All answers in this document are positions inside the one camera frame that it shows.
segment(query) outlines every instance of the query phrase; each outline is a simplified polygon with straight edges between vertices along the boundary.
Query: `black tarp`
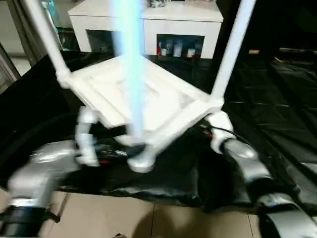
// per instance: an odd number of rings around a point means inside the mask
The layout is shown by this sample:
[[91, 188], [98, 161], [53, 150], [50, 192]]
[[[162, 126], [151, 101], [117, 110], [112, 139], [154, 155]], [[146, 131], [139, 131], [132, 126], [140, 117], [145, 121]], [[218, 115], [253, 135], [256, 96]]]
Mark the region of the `black tarp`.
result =
[[[74, 71], [110, 58], [105, 54], [64, 52]], [[156, 64], [210, 92], [213, 63], [205, 60], [151, 58]], [[240, 57], [226, 91], [226, 111], [235, 131], [246, 137], [278, 183], [298, 194], [317, 214], [317, 87], [312, 62], [266, 62], [258, 55]], [[61, 89], [48, 57], [43, 58], [0, 95], [0, 185], [44, 143], [70, 139], [81, 102]], [[243, 187], [232, 184], [232, 171], [209, 140], [188, 130], [157, 157], [148, 174], [125, 163], [85, 167], [71, 174], [61, 190], [144, 200], [212, 210], [250, 207]]]

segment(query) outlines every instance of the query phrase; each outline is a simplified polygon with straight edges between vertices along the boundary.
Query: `bottle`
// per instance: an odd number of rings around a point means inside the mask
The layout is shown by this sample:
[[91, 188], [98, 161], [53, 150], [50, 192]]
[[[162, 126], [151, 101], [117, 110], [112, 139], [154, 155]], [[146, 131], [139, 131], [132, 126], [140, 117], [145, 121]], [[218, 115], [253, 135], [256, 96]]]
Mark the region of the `bottle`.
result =
[[175, 57], [181, 57], [182, 56], [182, 48], [183, 48], [183, 41], [177, 40], [176, 44], [174, 45], [174, 54]]

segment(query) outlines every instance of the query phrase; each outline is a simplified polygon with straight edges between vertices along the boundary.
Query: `beige floor tile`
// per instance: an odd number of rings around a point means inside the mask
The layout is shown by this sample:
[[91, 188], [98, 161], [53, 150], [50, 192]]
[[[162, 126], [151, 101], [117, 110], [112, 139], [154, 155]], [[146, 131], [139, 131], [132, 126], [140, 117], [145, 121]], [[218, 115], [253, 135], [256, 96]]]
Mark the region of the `beige floor tile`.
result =
[[7, 206], [9, 201], [9, 194], [0, 188], [0, 212], [2, 212]]
[[30, 63], [26, 57], [11, 57], [11, 61], [13, 62], [14, 66], [21, 76], [24, 75], [31, 68]]
[[259, 226], [258, 226], [258, 221], [259, 221], [258, 216], [249, 215], [249, 220], [250, 220], [253, 238], [261, 238]]
[[157, 206], [152, 238], [252, 238], [248, 215], [204, 214], [199, 209]]
[[[55, 192], [52, 197], [51, 203], [51, 211], [55, 214], [59, 212], [59, 209], [65, 199], [66, 192]], [[41, 230], [40, 230], [40, 237], [47, 238], [50, 235], [54, 222], [52, 220], [46, 221]]]
[[72, 193], [50, 238], [150, 238], [153, 204], [133, 198]]

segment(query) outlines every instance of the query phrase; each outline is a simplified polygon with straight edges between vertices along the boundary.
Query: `wall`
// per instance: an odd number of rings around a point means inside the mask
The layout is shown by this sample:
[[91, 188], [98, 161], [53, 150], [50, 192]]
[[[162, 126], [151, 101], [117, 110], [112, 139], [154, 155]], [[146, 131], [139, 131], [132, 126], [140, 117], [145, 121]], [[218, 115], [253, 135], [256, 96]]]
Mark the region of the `wall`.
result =
[[0, 1], [0, 42], [9, 55], [24, 56], [24, 50], [6, 1]]

